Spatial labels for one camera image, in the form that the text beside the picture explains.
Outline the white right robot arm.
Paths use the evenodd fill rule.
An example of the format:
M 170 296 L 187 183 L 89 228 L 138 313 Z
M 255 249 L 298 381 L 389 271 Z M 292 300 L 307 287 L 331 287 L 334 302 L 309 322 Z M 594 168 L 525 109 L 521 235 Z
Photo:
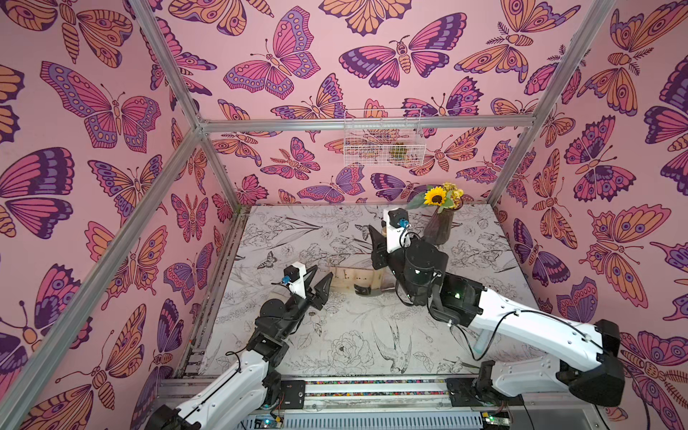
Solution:
M 511 399 L 530 393 L 568 392 L 600 407 L 620 405 L 625 374 L 618 353 L 617 324 L 571 322 L 525 306 L 483 284 L 447 272 L 448 256 L 434 245 L 410 236 L 401 224 L 369 226 L 371 261 L 389 269 L 403 293 L 402 302 L 426 308 L 437 322 L 451 328 L 505 335 L 543 351 L 543 356 L 518 362 L 486 359 L 488 340 L 469 393 L 480 401 Z

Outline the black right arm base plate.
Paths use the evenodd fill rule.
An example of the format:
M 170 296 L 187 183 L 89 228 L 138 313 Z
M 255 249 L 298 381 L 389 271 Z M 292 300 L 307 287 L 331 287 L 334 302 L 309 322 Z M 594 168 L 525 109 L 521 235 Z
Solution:
M 492 388 L 480 390 L 476 378 L 452 377 L 447 378 L 446 391 L 453 407 L 485 407 L 499 408 L 501 406 L 523 406 L 521 396 L 507 397 Z

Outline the small wooden nail block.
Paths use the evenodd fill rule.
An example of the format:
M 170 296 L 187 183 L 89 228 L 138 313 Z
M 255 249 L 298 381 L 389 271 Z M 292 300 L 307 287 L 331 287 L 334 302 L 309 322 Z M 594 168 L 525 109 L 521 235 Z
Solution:
M 393 292 L 395 287 L 383 270 L 335 267 L 331 289 L 349 291 L 361 297 L 376 297 Z

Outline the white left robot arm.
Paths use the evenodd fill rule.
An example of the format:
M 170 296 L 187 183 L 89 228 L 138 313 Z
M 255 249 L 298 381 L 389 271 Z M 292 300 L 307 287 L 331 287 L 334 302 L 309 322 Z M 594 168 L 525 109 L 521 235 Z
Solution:
M 316 265 L 296 262 L 283 271 L 276 284 L 286 288 L 287 300 L 271 298 L 254 320 L 254 332 L 236 363 L 188 401 L 170 408 L 162 405 L 150 416 L 147 429 L 234 429 L 248 415 L 281 403 L 281 374 L 277 371 L 290 346 L 288 337 L 298 330 L 310 310 L 327 304 L 334 274 L 314 278 Z

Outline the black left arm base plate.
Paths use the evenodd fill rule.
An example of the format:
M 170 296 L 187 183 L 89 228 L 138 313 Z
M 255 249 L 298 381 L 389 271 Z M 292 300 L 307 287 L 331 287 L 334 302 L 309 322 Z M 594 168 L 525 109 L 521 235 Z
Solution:
M 269 390 L 266 402 L 270 412 L 302 410 L 306 402 L 306 381 L 280 381 Z

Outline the wooden handled claw hammer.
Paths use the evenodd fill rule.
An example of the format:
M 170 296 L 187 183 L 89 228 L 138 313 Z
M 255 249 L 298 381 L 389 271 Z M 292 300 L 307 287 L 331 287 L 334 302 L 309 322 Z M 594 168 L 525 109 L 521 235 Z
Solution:
M 369 238 L 371 239 L 372 270 L 358 272 L 354 280 L 354 292 L 360 297 L 378 297 L 395 290 L 393 283 L 384 283 L 384 269 L 387 268 L 387 242 L 386 236 L 368 225 Z

